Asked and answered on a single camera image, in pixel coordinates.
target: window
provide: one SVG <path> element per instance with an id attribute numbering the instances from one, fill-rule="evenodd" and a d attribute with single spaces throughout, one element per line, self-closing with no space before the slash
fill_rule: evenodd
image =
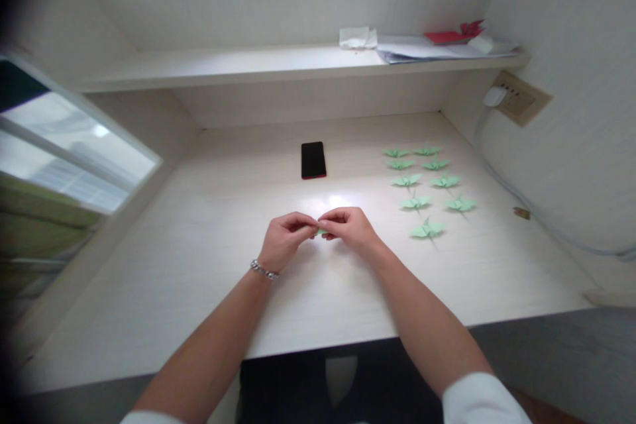
<path id="1" fill-rule="evenodd" d="M 115 212 L 157 161 L 61 95 L 47 89 L 36 94 L 20 95 L 15 106 L 3 101 L 0 170 Z"/>
<path id="2" fill-rule="evenodd" d="M 158 163 L 0 58 L 0 307 L 17 320 Z"/>

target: cable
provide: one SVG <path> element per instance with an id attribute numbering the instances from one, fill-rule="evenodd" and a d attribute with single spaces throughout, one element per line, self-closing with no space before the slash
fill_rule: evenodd
<path id="1" fill-rule="evenodd" d="M 484 106 L 481 115 L 479 116 L 479 121 L 477 122 L 477 127 L 475 128 L 475 135 L 473 138 L 473 144 L 475 146 L 475 150 L 477 151 L 479 158 L 481 159 L 484 167 L 488 171 L 488 173 L 495 179 L 499 184 L 501 184 L 508 192 L 518 198 L 521 203 L 525 206 L 526 209 L 530 211 L 532 215 L 546 228 L 549 232 L 560 238 L 561 240 L 574 245 L 581 250 L 585 250 L 586 252 L 595 254 L 595 255 L 603 255 L 603 256 L 616 256 L 622 262 L 630 262 L 632 260 L 636 260 L 636 244 L 630 246 L 629 248 L 625 248 L 623 250 L 602 250 L 599 248 L 590 247 L 584 244 L 581 244 L 576 241 L 576 239 L 570 237 L 569 235 L 564 234 L 560 230 L 554 228 L 548 221 L 546 221 L 539 212 L 530 204 L 530 201 L 518 190 L 516 190 L 512 185 L 509 185 L 497 172 L 492 168 L 492 166 L 488 163 L 484 154 L 482 152 L 482 141 L 481 141 L 481 132 L 484 128 L 484 124 L 486 123 L 486 117 L 488 117 L 489 108 Z"/>

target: green paper crane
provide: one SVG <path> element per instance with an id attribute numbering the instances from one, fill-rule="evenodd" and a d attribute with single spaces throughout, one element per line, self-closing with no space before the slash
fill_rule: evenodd
<path id="1" fill-rule="evenodd" d="M 438 152 L 440 152 L 442 148 L 429 148 L 429 142 L 424 143 L 424 147 L 422 149 L 413 149 L 414 154 L 419 154 L 420 156 L 432 156 Z"/>
<path id="2" fill-rule="evenodd" d="M 393 169 L 402 170 L 414 165 L 415 161 L 387 161 L 386 163 Z"/>
<path id="3" fill-rule="evenodd" d="M 425 195 L 424 197 L 416 197 L 415 191 L 413 191 L 413 197 L 408 200 L 402 201 L 399 203 L 400 207 L 404 209 L 421 209 L 426 206 L 431 200 L 430 196 Z"/>
<path id="4" fill-rule="evenodd" d="M 433 162 L 425 162 L 424 164 L 422 164 L 422 167 L 426 169 L 430 169 L 430 170 L 439 170 L 442 167 L 446 166 L 449 162 L 450 161 L 447 161 L 447 160 L 438 161 L 437 153 L 435 153 L 433 157 Z"/>
<path id="5" fill-rule="evenodd" d="M 445 172 L 439 179 L 431 180 L 431 184 L 448 189 L 449 187 L 456 186 L 461 179 L 460 176 L 447 177 L 447 173 Z"/>
<path id="6" fill-rule="evenodd" d="M 398 148 L 395 148 L 395 149 L 382 149 L 382 152 L 384 154 L 386 154 L 387 156 L 391 156 L 391 157 L 395 157 L 395 158 L 401 158 L 402 156 L 406 156 L 409 153 L 408 151 L 401 151 Z"/>
<path id="7" fill-rule="evenodd" d="M 433 237 L 437 237 L 440 234 L 440 232 L 444 230 L 444 224 L 442 223 L 431 224 L 429 223 L 429 218 L 430 217 L 427 217 L 422 225 L 420 225 L 419 227 L 411 231 L 412 237 L 422 237 L 422 238 L 429 237 L 431 239 Z"/>
<path id="8" fill-rule="evenodd" d="M 397 186 L 409 187 L 413 185 L 418 179 L 422 176 L 422 174 L 415 174 L 414 176 L 409 176 L 408 173 L 404 174 L 404 177 L 399 179 L 393 179 L 391 184 L 396 184 Z"/>
<path id="9" fill-rule="evenodd" d="M 455 200 L 446 202 L 446 205 L 449 209 L 456 210 L 458 212 L 466 212 L 471 210 L 475 205 L 477 205 L 477 201 L 469 201 L 462 199 L 462 195 L 458 195 Z"/>

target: wall socket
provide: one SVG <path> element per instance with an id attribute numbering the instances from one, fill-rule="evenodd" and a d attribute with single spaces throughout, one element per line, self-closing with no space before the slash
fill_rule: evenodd
<path id="1" fill-rule="evenodd" d="M 506 71 L 499 73 L 492 85 L 507 89 L 497 109 L 521 127 L 532 121 L 552 100 L 548 93 Z"/>

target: desk surface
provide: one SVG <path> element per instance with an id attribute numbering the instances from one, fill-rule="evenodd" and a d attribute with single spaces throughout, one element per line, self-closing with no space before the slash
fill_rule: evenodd
<path id="1" fill-rule="evenodd" d="M 300 144 L 322 140 L 328 176 L 300 178 Z M 409 237 L 423 221 L 399 209 L 407 191 L 381 149 L 441 146 L 450 175 L 478 206 L 464 216 L 422 169 L 421 212 L 447 229 L 434 242 Z M 159 370 L 256 257 L 269 220 L 298 210 L 363 208 L 378 234 L 465 325 L 589 307 L 596 288 L 515 199 L 480 166 L 438 113 L 269 125 L 204 132 L 190 154 L 44 346 L 25 366 L 35 392 Z M 339 241 L 301 246 L 277 281 L 249 356 L 393 337 L 373 275 Z"/>

